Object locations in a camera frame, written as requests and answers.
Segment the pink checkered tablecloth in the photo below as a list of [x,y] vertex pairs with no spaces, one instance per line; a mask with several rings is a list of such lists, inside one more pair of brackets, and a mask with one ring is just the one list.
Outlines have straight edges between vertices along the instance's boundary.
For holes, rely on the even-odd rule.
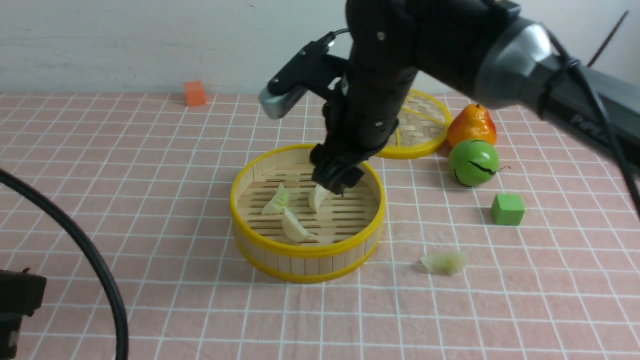
[[[468,100],[435,94],[456,115]],[[112,266],[132,360],[640,359],[640,224],[617,168],[532,113],[493,112],[502,165],[474,189],[446,153],[370,161],[388,217],[358,271],[324,284],[256,272],[231,239],[228,195],[248,161],[324,138],[321,102],[270,120],[254,95],[0,94],[0,167],[68,211]],[[492,225],[498,192],[519,227]],[[48,277],[18,359],[110,360],[99,282],[56,224],[0,190],[0,268]],[[438,277],[421,255],[468,252]]]

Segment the black cable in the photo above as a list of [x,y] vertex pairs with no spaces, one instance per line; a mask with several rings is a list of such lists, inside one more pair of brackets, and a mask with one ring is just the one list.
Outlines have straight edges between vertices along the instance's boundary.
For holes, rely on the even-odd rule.
[[600,96],[595,91],[591,83],[587,80],[586,75],[582,71],[582,69],[577,66],[579,62],[572,58],[568,51],[560,44],[557,37],[547,29],[547,33],[549,35],[549,39],[551,40],[551,44],[558,51],[558,55],[560,60],[563,63],[563,67],[560,71],[566,71],[569,76],[571,76],[580,87],[585,91],[589,102],[593,106],[596,118],[600,121],[604,131],[607,135],[609,141],[609,148],[613,152],[613,155],[618,163],[618,167],[620,168],[620,172],[622,172],[622,176],[625,179],[625,183],[627,185],[627,189],[629,194],[631,195],[631,199],[633,200],[634,206],[636,207],[636,213],[638,217],[640,217],[640,194],[638,194],[638,189],[636,186],[636,182],[634,179],[634,173],[631,172],[629,163],[622,151],[622,146],[620,145],[620,141],[618,139],[618,135],[615,133],[613,123],[609,118],[607,111],[602,104],[602,100],[600,100]]
[[42,211],[47,213],[53,220],[55,220],[62,228],[71,236],[76,242],[78,247],[82,250],[86,256],[89,264],[91,264],[95,274],[102,283],[104,293],[111,305],[111,312],[113,313],[113,321],[115,322],[116,329],[116,360],[126,360],[129,357],[129,328],[127,324],[127,313],[125,311],[124,302],[122,296],[118,290],[113,275],[109,271],[109,267],[104,262],[104,259],[95,248],[95,245],[89,240],[89,237],[80,229],[80,227],[73,221],[62,209],[57,207],[47,197],[42,195],[38,190],[32,188],[28,184],[24,183],[15,176],[9,174],[7,171],[0,168],[0,183],[3,183],[13,191],[25,197],[31,201],[34,205],[38,206]]
[[348,33],[348,32],[349,32],[349,29],[348,29],[348,28],[344,28],[344,29],[340,29],[340,30],[336,30],[336,31],[334,31],[334,32],[333,32],[333,35],[334,35],[334,36],[338,36],[338,35],[340,35],[340,34],[344,34],[344,33]]

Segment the bamboo steamer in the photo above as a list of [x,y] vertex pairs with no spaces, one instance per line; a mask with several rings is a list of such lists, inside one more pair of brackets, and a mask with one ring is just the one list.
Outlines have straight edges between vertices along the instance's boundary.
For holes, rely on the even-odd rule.
[[[319,213],[308,205],[313,144],[265,153],[242,169],[230,194],[232,227],[242,255],[256,269],[281,280],[312,283],[342,277],[365,263],[382,232],[385,195],[380,178],[367,164],[360,183],[344,196],[329,194]],[[289,209],[314,236],[294,244],[282,230],[282,215],[262,215],[278,185],[289,190]]]

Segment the fake fruit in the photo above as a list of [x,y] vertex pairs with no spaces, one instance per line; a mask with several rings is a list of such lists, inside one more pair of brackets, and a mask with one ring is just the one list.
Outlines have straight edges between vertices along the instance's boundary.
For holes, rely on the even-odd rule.
[[453,149],[464,140],[484,140],[495,145],[497,133],[489,111],[480,104],[467,105],[449,125],[447,142]]
[[316,187],[309,192],[309,206],[311,209],[316,213],[320,213],[320,206],[327,195],[329,195],[329,190],[320,185],[316,185]]
[[289,206],[291,194],[282,183],[278,185],[278,191],[271,200],[262,208],[263,215],[282,214]]
[[434,275],[455,275],[467,265],[467,253],[460,250],[422,256],[420,261]]
[[288,208],[284,209],[284,215],[282,215],[282,230],[289,239],[296,243],[308,240],[312,236]]
[[493,145],[484,140],[464,140],[449,154],[449,172],[465,186],[484,184],[500,170]]

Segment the white wall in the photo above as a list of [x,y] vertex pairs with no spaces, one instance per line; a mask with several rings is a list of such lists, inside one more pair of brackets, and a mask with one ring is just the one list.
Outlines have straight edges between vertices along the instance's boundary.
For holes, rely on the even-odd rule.
[[[345,26],[345,0],[0,0],[0,91],[256,93],[304,44]],[[587,62],[640,85],[639,0],[520,0]],[[346,56],[350,38],[332,52]],[[442,91],[421,76],[415,87]]]

